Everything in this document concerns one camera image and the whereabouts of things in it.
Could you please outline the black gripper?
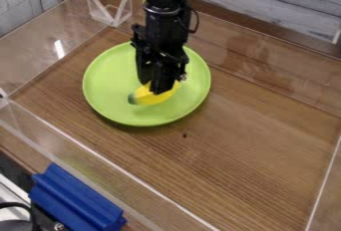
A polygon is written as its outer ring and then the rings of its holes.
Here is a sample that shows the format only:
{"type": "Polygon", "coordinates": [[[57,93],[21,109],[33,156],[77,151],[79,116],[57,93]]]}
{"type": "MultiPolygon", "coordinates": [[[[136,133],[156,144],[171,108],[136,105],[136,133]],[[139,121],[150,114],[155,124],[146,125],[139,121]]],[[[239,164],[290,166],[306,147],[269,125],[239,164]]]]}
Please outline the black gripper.
{"type": "Polygon", "coordinates": [[[191,8],[146,7],[144,11],[146,24],[132,26],[138,78],[143,85],[151,81],[151,92],[159,95],[186,77],[188,57],[183,45],[192,33],[191,8]]]}

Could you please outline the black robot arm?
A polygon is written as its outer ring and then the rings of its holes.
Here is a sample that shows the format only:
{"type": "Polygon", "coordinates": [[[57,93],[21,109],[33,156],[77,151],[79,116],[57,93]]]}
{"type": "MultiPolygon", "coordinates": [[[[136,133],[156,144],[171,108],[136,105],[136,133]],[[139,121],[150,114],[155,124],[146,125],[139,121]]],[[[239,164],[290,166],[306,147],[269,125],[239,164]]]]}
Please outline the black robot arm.
{"type": "Polygon", "coordinates": [[[187,0],[144,0],[143,9],[146,24],[132,26],[131,45],[136,50],[139,81],[160,95],[186,77],[188,57],[183,45],[198,29],[190,27],[195,11],[187,0]]]}

